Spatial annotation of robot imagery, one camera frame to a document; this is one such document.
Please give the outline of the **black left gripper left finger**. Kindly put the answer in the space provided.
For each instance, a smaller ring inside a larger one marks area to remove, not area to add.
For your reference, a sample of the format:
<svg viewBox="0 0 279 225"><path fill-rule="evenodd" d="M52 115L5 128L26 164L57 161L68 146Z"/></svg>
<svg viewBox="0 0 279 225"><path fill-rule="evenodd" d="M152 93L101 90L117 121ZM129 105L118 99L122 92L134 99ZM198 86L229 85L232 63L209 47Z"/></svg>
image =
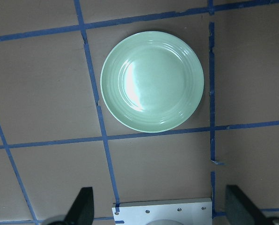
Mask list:
<svg viewBox="0 0 279 225"><path fill-rule="evenodd" d="M91 225L94 221L94 197L92 187L83 187L65 216L65 225Z"/></svg>

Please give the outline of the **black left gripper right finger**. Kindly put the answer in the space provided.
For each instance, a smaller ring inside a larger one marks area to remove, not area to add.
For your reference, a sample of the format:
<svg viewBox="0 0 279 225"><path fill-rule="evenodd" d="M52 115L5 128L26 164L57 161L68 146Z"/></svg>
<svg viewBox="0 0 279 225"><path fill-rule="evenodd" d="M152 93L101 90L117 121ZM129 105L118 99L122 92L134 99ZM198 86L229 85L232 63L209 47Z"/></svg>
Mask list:
<svg viewBox="0 0 279 225"><path fill-rule="evenodd" d="M237 185L226 185L225 213L231 225L263 225L264 215Z"/></svg>

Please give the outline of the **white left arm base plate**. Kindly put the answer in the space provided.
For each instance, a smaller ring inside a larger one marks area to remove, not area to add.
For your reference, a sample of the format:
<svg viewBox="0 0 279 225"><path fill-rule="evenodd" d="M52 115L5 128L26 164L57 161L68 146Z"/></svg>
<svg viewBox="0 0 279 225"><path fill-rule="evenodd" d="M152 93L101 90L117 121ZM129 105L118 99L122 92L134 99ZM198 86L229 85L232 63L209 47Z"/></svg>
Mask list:
<svg viewBox="0 0 279 225"><path fill-rule="evenodd" d="M211 225L212 200L194 198L114 204L117 225Z"/></svg>

